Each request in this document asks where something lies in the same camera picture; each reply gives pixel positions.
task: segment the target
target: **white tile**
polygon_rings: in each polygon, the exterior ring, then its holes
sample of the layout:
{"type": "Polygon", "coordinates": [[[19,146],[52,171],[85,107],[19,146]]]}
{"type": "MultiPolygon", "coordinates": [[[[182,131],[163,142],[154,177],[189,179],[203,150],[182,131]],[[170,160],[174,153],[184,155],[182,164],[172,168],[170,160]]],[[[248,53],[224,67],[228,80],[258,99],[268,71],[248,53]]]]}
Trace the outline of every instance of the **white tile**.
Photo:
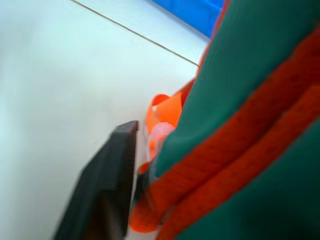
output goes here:
{"type": "Polygon", "coordinates": [[[76,0],[102,15],[199,63],[209,41],[152,0],[76,0]]]}
{"type": "Polygon", "coordinates": [[[1,1],[1,239],[50,239],[111,130],[195,72],[71,1],[1,1]]]}

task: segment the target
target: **tile grout line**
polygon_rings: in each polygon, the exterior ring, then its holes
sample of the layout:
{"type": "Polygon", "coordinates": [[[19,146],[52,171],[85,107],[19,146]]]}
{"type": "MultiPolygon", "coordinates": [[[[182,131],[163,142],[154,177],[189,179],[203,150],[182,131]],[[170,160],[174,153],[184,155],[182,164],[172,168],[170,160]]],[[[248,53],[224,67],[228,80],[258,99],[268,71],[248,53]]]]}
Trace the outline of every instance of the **tile grout line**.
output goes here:
{"type": "Polygon", "coordinates": [[[186,57],[184,57],[184,56],[182,56],[182,55],[180,55],[180,54],[178,54],[178,53],[170,50],[169,48],[167,48],[167,47],[165,47],[165,46],[163,46],[163,45],[161,45],[161,44],[159,44],[159,43],[151,40],[150,38],[147,38],[147,37],[141,35],[140,33],[137,33],[136,31],[131,30],[130,28],[122,25],[121,23],[119,23],[119,22],[117,22],[117,21],[115,21],[115,20],[112,20],[111,18],[109,18],[109,17],[101,14],[100,12],[98,12],[98,11],[96,11],[96,10],[93,10],[92,8],[90,8],[90,7],[84,5],[84,4],[82,4],[82,3],[80,3],[80,2],[78,2],[78,1],[76,1],[76,0],[70,0],[70,1],[73,2],[73,3],[75,3],[75,4],[77,4],[77,5],[79,5],[80,7],[83,7],[83,8],[85,8],[85,9],[89,10],[90,12],[92,12],[92,13],[94,13],[94,14],[97,14],[98,16],[100,16],[100,17],[102,17],[102,18],[104,18],[104,19],[106,19],[106,20],[108,20],[108,21],[110,21],[110,22],[112,22],[112,23],[120,26],[121,28],[124,28],[124,29],[128,30],[129,32],[131,32],[131,33],[139,36],[140,38],[143,38],[143,39],[147,40],[148,42],[157,45],[158,47],[160,47],[160,48],[162,48],[162,49],[164,49],[164,50],[166,50],[166,51],[168,51],[168,52],[170,52],[170,53],[178,56],[179,58],[181,58],[181,59],[183,59],[183,60],[186,60],[187,62],[189,62],[189,63],[191,63],[191,64],[196,65],[196,66],[199,67],[199,65],[198,65],[197,63],[191,61],[190,59],[188,59],[188,58],[186,58],[186,57]]]}

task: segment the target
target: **black object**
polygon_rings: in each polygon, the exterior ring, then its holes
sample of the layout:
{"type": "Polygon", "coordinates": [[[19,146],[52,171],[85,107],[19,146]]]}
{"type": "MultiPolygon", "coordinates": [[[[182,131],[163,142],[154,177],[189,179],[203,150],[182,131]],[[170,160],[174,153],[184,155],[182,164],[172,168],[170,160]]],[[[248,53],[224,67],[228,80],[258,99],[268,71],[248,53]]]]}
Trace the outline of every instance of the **black object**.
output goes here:
{"type": "Polygon", "coordinates": [[[123,240],[133,188],[138,121],[118,126],[84,168],[55,240],[123,240]]]}

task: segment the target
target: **green fabric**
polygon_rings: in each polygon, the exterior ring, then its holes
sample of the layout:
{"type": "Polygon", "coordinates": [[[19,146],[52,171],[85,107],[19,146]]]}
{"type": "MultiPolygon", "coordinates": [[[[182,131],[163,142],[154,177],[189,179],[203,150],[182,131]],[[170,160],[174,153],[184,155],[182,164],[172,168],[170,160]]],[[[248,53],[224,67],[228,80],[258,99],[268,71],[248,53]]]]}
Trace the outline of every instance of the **green fabric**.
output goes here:
{"type": "Polygon", "coordinates": [[[229,119],[319,16],[320,0],[232,0],[178,126],[163,143],[156,177],[229,119]]]}
{"type": "Polygon", "coordinates": [[[243,190],[176,239],[320,239],[320,120],[243,190]]]}

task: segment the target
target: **blue object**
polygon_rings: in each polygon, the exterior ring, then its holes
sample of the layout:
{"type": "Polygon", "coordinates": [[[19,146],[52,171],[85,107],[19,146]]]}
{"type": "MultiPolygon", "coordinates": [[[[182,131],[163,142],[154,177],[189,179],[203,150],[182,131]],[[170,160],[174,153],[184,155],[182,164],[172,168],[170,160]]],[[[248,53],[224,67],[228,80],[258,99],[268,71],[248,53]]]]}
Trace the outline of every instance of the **blue object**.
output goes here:
{"type": "Polygon", "coordinates": [[[153,0],[207,37],[212,29],[224,0],[153,0]]]}

